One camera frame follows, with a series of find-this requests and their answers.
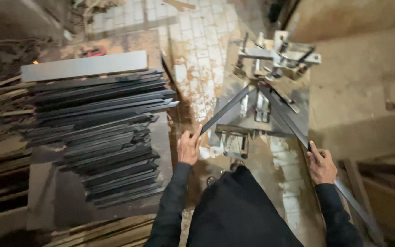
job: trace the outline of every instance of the metal strip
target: metal strip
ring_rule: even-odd
[[[242,98],[244,96],[246,96],[247,94],[249,94],[249,85],[244,87],[244,89],[242,89],[242,91],[240,91],[238,94],[236,94],[228,102],[228,104],[226,104],[222,109],[220,109],[220,111],[218,111],[216,114],[214,114],[214,116],[208,122],[206,122],[204,124],[204,126],[202,127],[202,131],[200,132],[200,135],[205,133],[205,131],[207,131],[213,124],[215,124],[217,122],[217,120],[219,120],[219,118],[221,118],[225,113],[227,113],[227,111],[229,111],[229,109],[233,108],[233,106],[235,104],[240,102],[240,100],[242,100]]]
[[[271,104],[271,106],[277,111],[277,113],[286,122],[286,124],[289,126],[289,128],[294,132],[294,134],[297,136],[297,138],[300,140],[300,142],[303,144],[303,146],[306,149],[310,150],[308,138],[303,135],[303,133],[299,130],[299,128],[296,126],[296,124],[292,121],[292,119],[290,119],[289,116],[286,114],[288,111],[290,111],[289,106],[282,103],[279,100],[279,96],[275,92],[272,92],[272,93],[269,92],[269,89],[267,87],[265,87],[263,84],[259,84],[259,89],[265,95],[265,97],[269,100],[269,103]],[[369,216],[367,214],[367,212],[365,212],[363,207],[357,202],[357,200],[348,191],[348,189],[342,184],[342,182],[339,181],[338,179],[336,179],[334,181],[334,184],[338,188],[338,190],[343,194],[343,196],[348,200],[350,205],[352,205],[353,208],[356,210],[356,212],[358,212],[358,214],[365,221],[365,223],[369,226],[369,228],[377,236],[382,236],[382,233],[381,233],[376,221],[371,216]]]

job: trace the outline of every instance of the gray metal bar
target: gray metal bar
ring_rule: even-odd
[[[238,102],[240,102],[240,100],[242,100],[242,98],[244,96],[246,96],[247,94],[249,94],[249,87],[250,85],[246,86],[244,89],[242,89],[242,91],[240,91],[238,94],[236,94],[236,96],[234,96],[229,102],[228,104],[226,104],[220,111],[218,111],[208,122],[206,122],[204,124],[204,126],[202,127],[202,131],[200,132],[200,135],[202,135],[203,133],[205,133],[205,131],[207,131],[213,124],[215,124],[217,122],[217,120],[219,120],[219,118],[221,118],[225,113],[227,113],[227,111],[229,111],[235,104],[237,104]]]

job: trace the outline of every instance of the right hand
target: right hand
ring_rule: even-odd
[[[336,179],[337,169],[333,164],[332,155],[327,149],[317,149],[310,141],[311,152],[307,152],[310,160],[310,176],[318,184],[332,184]]]
[[[200,146],[200,131],[202,125],[193,133],[190,137],[191,132],[186,131],[182,134],[182,137],[178,139],[178,161],[185,162],[190,165],[194,165],[199,157],[199,146]]]

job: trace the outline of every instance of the black clothing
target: black clothing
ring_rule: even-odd
[[[179,162],[162,195],[146,247],[178,246],[187,178],[191,166]],[[327,227],[328,247],[362,247],[334,185],[315,187]],[[239,166],[225,172],[202,194],[191,220],[187,246],[302,247],[278,215],[251,172]]]

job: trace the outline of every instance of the debris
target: debris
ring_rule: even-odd
[[[184,3],[184,2],[180,2],[180,1],[176,1],[176,0],[163,0],[163,1],[164,1],[164,3],[171,4],[173,7],[178,9],[178,11],[180,11],[180,12],[184,12],[184,8],[189,8],[189,9],[196,8],[196,5],[188,4],[188,3]]]

